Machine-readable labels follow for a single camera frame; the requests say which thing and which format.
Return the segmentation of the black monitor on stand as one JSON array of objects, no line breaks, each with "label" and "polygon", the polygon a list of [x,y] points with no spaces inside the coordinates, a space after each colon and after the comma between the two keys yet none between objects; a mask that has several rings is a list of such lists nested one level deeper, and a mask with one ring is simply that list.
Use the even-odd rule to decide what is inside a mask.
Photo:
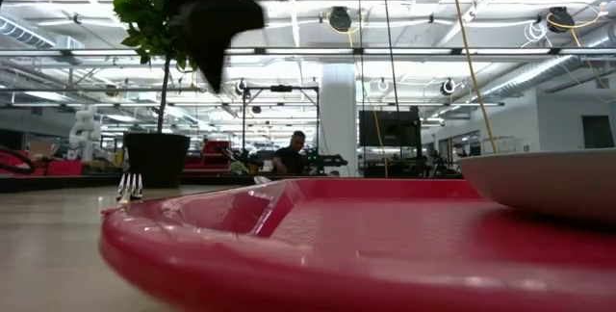
[{"label": "black monitor on stand", "polygon": [[360,168],[366,175],[394,176],[425,165],[419,108],[358,113]]}]

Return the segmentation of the red tool chest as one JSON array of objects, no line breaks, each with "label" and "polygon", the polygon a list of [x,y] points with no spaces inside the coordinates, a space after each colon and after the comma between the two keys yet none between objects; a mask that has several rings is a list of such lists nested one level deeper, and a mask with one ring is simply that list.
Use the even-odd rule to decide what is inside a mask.
[{"label": "red tool chest", "polygon": [[229,141],[207,141],[199,150],[189,150],[184,172],[217,174],[228,171],[230,158],[226,149],[229,147]]}]

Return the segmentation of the steel fork with orange handle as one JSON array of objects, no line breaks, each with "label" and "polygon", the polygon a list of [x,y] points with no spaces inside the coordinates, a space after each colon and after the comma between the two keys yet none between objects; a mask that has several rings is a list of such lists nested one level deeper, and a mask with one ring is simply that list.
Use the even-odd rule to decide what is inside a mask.
[{"label": "steel fork with orange handle", "polygon": [[142,178],[140,173],[123,173],[117,189],[115,198],[118,204],[142,201]]}]

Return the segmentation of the red low box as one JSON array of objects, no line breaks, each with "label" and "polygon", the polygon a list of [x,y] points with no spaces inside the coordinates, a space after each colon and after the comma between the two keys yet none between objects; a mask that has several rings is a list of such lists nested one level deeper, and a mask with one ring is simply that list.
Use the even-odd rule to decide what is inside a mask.
[{"label": "red low box", "polygon": [[32,176],[80,176],[82,163],[70,160],[36,160],[35,171]]}]

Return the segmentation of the black metal gantry frame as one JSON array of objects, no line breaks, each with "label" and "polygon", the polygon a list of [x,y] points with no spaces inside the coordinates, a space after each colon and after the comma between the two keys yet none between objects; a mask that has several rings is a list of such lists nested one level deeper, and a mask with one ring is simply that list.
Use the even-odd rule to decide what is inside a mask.
[{"label": "black metal gantry frame", "polygon": [[[252,102],[257,99],[257,97],[263,92],[293,92],[300,91],[308,100],[312,102],[312,105],[316,108],[315,115],[315,131],[316,131],[316,139],[320,138],[320,124],[321,124],[321,108],[319,105],[320,100],[320,87],[305,87],[305,86],[289,86],[289,85],[273,85],[273,86],[259,86],[259,87],[251,87],[244,86],[242,89],[242,150],[245,150],[245,140],[246,140],[246,109],[248,106],[252,106]],[[316,99],[311,98],[306,92],[313,91],[316,94]]]}]

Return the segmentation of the person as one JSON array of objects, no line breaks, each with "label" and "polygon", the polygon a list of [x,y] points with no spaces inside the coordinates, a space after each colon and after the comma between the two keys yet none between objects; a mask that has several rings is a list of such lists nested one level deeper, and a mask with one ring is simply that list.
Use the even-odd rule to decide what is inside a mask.
[{"label": "person", "polygon": [[289,145],[274,152],[272,166],[275,174],[300,175],[304,172],[304,162],[300,151],[304,147],[305,139],[302,131],[295,131]]}]

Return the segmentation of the white bowl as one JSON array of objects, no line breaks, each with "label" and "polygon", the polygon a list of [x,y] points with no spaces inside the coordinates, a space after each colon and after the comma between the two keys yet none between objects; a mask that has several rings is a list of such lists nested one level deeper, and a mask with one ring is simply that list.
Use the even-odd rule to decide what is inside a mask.
[{"label": "white bowl", "polygon": [[476,156],[458,165],[481,196],[499,204],[616,225],[616,148]]}]

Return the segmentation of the red plastic tray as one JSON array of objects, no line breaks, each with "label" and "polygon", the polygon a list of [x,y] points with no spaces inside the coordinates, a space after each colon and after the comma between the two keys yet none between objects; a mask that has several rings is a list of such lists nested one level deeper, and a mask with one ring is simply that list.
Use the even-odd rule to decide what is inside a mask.
[{"label": "red plastic tray", "polygon": [[616,312],[616,231],[466,181],[298,179],[121,206],[99,248],[183,311]]}]

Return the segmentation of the black aluminium rig frame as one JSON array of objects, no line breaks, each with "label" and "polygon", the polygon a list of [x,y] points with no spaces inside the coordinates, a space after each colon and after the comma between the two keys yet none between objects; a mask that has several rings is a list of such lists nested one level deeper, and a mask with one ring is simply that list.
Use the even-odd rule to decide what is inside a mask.
[{"label": "black aluminium rig frame", "polygon": [[[0,194],[108,187],[119,184],[120,175],[98,174],[81,176],[0,176]],[[182,185],[249,186],[251,176],[183,176]]]}]

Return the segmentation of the beige cardboard box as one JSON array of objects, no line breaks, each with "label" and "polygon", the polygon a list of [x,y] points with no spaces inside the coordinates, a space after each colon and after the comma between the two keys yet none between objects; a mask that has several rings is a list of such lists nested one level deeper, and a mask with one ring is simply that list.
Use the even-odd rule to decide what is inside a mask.
[{"label": "beige cardboard box", "polygon": [[51,141],[30,141],[28,156],[31,160],[51,159],[56,154],[59,145]]}]

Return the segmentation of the green tree in black pot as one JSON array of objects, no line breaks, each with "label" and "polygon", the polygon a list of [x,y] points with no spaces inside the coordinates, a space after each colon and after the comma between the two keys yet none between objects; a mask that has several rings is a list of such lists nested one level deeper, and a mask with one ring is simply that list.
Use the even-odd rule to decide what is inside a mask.
[{"label": "green tree in black pot", "polygon": [[224,52],[200,36],[189,19],[207,0],[114,0],[114,13],[126,25],[122,45],[132,48],[142,65],[163,59],[163,86],[153,133],[129,133],[124,145],[129,170],[142,177],[146,188],[175,188],[181,182],[191,140],[164,131],[171,64],[181,71],[202,71],[214,91],[220,90]]}]

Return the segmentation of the silver ventilation duct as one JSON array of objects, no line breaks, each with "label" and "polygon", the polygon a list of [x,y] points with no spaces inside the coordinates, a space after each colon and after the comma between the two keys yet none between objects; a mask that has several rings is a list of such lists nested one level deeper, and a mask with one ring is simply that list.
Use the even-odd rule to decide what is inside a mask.
[{"label": "silver ventilation duct", "polygon": [[0,14],[0,37],[6,37],[33,49],[60,50],[60,55],[54,56],[54,59],[58,62],[65,62],[70,65],[79,65],[83,62],[82,58],[72,53],[73,49],[84,47],[81,41],[67,35],[43,32],[25,21],[6,14]]},{"label": "silver ventilation duct", "polygon": [[[579,42],[585,48],[616,48],[616,21],[588,33]],[[574,71],[582,67],[582,63],[580,55],[565,55],[523,65],[486,85],[480,93],[483,96],[506,97]]]}]

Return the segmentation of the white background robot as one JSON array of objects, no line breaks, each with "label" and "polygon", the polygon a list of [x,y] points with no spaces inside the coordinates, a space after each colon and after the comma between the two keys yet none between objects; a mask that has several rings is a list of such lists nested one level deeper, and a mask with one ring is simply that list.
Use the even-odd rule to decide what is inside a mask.
[{"label": "white background robot", "polygon": [[101,124],[94,118],[96,114],[95,105],[82,106],[75,113],[75,122],[68,136],[69,160],[92,160],[94,147],[101,139]]}]

